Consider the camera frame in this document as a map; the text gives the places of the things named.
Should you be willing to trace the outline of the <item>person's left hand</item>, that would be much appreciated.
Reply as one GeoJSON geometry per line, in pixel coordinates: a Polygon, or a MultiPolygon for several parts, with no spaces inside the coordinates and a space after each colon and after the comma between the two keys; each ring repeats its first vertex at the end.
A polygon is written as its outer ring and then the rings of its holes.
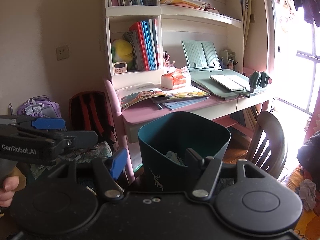
{"type": "Polygon", "coordinates": [[[11,205],[19,182],[19,176],[8,177],[3,181],[3,187],[0,192],[0,207],[9,207],[11,205]]]}

